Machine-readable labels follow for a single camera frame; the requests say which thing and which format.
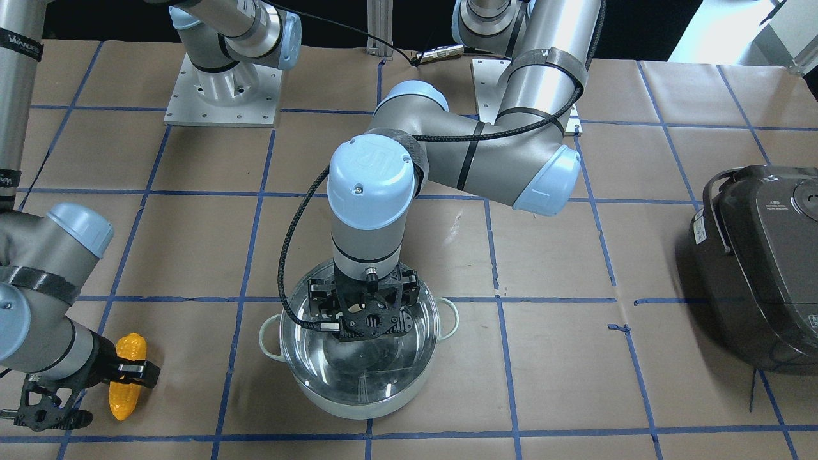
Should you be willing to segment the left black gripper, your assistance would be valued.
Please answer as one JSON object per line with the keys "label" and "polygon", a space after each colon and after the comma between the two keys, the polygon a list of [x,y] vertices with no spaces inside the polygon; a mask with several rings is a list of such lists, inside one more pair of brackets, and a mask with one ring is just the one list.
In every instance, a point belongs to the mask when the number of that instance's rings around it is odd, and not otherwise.
{"label": "left black gripper", "polygon": [[330,333],[341,342],[403,337],[415,328],[411,308],[418,305],[420,280],[404,264],[379,278],[366,269],[363,280],[351,279],[333,262],[307,280],[313,330]]}

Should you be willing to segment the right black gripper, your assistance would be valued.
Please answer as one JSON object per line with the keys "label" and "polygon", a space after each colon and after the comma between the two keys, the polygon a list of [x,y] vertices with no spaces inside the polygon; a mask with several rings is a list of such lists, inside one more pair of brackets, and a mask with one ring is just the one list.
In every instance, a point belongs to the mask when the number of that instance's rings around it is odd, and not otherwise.
{"label": "right black gripper", "polygon": [[[106,367],[115,361],[114,344],[91,332],[93,347],[84,365],[66,378],[46,378],[29,374],[24,379],[17,410],[2,410],[1,419],[11,420],[15,426],[26,426],[32,431],[79,430],[93,422],[93,414],[76,410],[74,404],[81,390],[106,379]],[[161,368],[146,359],[119,359],[115,366],[115,381],[154,389]]]}

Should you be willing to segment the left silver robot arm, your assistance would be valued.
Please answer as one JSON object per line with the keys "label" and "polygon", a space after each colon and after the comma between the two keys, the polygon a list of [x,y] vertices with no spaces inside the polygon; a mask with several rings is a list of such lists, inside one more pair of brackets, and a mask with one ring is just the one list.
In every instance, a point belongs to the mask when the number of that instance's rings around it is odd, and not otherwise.
{"label": "left silver robot arm", "polygon": [[452,35],[509,60],[489,122],[459,116],[428,82],[394,86],[364,134],[342,143],[293,218],[327,183],[335,273],[311,280],[307,331],[342,341],[406,334],[417,274],[399,267],[407,210],[428,181],[537,215],[560,212],[580,169],[564,123],[584,92],[605,1],[459,1]]}

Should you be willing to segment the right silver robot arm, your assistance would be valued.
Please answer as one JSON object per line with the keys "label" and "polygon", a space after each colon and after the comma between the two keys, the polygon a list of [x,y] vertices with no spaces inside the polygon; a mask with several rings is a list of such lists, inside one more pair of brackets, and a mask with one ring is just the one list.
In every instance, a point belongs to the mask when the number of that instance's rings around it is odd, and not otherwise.
{"label": "right silver robot arm", "polygon": [[160,376],[155,364],[120,357],[66,315],[113,238],[111,223],[71,202],[43,217],[15,210],[46,9],[45,1],[3,1],[1,15],[1,361],[26,375],[19,408],[2,418],[33,431],[90,425],[91,413],[74,404],[93,385],[153,388]]}

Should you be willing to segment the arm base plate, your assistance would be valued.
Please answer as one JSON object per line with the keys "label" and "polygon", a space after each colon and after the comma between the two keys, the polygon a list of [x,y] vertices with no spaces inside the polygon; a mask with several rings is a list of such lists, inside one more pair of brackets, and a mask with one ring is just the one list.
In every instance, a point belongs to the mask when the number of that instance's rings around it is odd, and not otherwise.
{"label": "arm base plate", "polygon": [[188,56],[182,61],[164,123],[187,127],[273,128],[280,108],[284,71],[240,62],[208,73]]}
{"label": "arm base plate", "polygon": [[494,123],[500,112],[517,107],[553,114],[571,99],[575,84],[563,71],[529,65],[511,73],[510,66],[509,60],[472,61],[480,121]]}

